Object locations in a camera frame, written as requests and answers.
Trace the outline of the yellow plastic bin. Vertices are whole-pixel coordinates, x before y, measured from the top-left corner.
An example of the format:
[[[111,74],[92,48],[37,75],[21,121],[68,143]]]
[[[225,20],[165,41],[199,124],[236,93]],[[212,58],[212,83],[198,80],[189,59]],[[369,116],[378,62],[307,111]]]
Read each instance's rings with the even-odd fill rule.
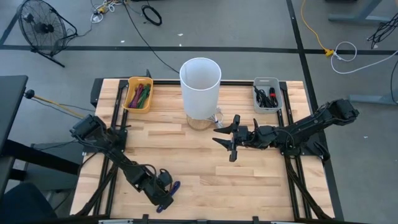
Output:
[[[127,96],[122,107],[131,113],[148,113],[154,91],[153,79],[148,77],[131,77],[127,84]]]

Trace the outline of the grey desk leg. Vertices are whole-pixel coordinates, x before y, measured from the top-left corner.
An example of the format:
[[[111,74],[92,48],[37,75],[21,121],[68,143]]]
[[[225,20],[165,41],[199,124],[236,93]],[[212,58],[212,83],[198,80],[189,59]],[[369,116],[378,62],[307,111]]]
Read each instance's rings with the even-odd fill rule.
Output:
[[[371,13],[382,0],[366,0],[365,6],[353,14],[329,14],[331,22],[347,22],[351,24],[382,24],[392,20],[391,17],[372,16]]]
[[[349,100],[357,103],[374,103],[382,105],[398,105],[391,95],[349,95]]]

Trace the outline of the black desk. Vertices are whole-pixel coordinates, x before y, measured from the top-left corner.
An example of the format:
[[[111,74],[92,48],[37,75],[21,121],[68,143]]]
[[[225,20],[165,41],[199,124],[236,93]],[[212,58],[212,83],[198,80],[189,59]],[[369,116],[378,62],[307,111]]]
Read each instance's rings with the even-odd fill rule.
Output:
[[[0,76],[0,201],[10,177],[16,175],[19,180],[25,177],[23,171],[14,170],[16,159],[71,175],[77,175],[80,170],[75,162],[9,139],[27,81],[26,75]]]

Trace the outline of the light grey plastic bin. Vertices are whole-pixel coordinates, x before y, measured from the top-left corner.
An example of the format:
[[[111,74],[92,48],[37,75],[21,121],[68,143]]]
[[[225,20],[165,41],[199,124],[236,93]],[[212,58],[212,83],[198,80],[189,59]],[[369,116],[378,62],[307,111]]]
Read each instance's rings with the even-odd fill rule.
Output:
[[[255,78],[252,84],[252,94],[256,113],[276,113],[282,108],[282,92],[279,80],[276,78]]]

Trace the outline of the white cylindrical bucket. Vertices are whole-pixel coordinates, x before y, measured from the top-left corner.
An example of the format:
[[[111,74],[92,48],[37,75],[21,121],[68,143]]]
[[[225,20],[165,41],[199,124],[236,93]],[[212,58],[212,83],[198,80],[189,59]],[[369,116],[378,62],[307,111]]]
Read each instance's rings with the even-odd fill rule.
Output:
[[[220,66],[205,57],[192,58],[181,66],[179,75],[188,125],[197,131],[205,130],[212,124],[221,128],[222,122],[217,118],[220,112]]]

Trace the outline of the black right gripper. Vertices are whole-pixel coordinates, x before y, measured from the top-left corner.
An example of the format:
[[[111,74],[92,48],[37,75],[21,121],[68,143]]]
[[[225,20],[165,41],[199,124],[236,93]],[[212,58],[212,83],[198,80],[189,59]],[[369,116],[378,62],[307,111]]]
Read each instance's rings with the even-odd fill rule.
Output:
[[[236,159],[238,158],[238,152],[237,152],[238,146],[244,146],[244,147],[250,147],[250,148],[264,150],[264,144],[261,141],[261,137],[259,135],[259,125],[255,118],[253,119],[253,123],[254,123],[254,129],[252,131],[249,131],[249,138],[247,141],[241,141],[239,139],[238,134],[239,134],[239,126],[240,126],[239,125],[240,124],[240,115],[238,115],[238,114],[236,114],[234,116],[233,122],[229,126],[214,129],[214,132],[217,132],[217,133],[232,134],[231,140],[213,138],[213,140],[215,142],[222,145],[228,151],[231,152],[231,154],[229,156],[230,162],[235,162]]]

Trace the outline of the black aluminium table frame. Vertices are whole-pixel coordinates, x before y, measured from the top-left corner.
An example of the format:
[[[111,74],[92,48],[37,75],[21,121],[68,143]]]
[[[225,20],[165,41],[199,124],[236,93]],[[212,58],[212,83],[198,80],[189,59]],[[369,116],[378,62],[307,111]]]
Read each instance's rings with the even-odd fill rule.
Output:
[[[104,78],[99,84],[96,107],[106,125],[111,124],[119,83],[127,78]],[[229,161],[230,152],[212,140],[229,139],[216,133],[213,126],[196,131],[187,123],[183,111],[180,83],[176,80],[154,80],[154,95],[146,114],[127,114],[126,156],[140,164],[152,164],[168,170],[181,186],[174,202],[161,213],[147,196],[137,192],[118,171],[110,211],[111,218],[140,219],[149,215],[154,220],[211,220],[293,222],[294,213],[285,158],[274,148],[266,150],[238,148],[236,162]],[[233,116],[241,116],[241,125],[253,129],[259,125],[279,124],[277,114],[254,112],[252,81],[221,81],[218,106],[224,114],[223,124],[231,124]],[[97,154],[81,169],[70,214],[76,214],[97,189],[104,155]],[[331,199],[321,159],[302,156],[303,177],[307,190],[320,208],[332,218],[342,218]]]

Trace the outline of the yellow rod with black knob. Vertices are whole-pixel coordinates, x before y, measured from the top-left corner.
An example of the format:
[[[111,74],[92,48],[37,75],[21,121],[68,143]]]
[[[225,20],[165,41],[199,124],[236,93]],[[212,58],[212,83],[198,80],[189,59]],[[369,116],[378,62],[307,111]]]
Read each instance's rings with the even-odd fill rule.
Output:
[[[57,103],[57,102],[54,102],[54,101],[51,101],[51,100],[48,100],[48,99],[45,99],[45,98],[42,98],[42,97],[36,95],[34,90],[27,90],[24,93],[24,96],[27,99],[38,101],[39,103],[43,103],[46,106],[49,106],[53,109],[61,111],[62,113],[69,114],[78,119],[82,119],[84,117],[82,114],[79,114],[79,113],[67,108],[64,105],[61,105],[60,103]]]

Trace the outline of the black floor fan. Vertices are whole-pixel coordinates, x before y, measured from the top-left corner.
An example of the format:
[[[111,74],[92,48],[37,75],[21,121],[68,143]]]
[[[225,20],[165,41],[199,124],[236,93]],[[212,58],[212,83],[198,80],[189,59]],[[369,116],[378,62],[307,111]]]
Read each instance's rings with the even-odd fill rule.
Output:
[[[54,56],[78,36],[77,28],[44,0],[24,0],[18,7],[17,17],[30,51],[63,67]]]

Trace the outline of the dark office chair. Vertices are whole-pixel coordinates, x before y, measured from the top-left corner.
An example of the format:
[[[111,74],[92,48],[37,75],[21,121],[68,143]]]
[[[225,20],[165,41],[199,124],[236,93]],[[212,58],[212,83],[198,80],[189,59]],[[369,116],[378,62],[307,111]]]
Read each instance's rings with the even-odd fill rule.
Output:
[[[22,183],[0,201],[0,224],[21,224],[57,218],[43,193],[31,183]]]

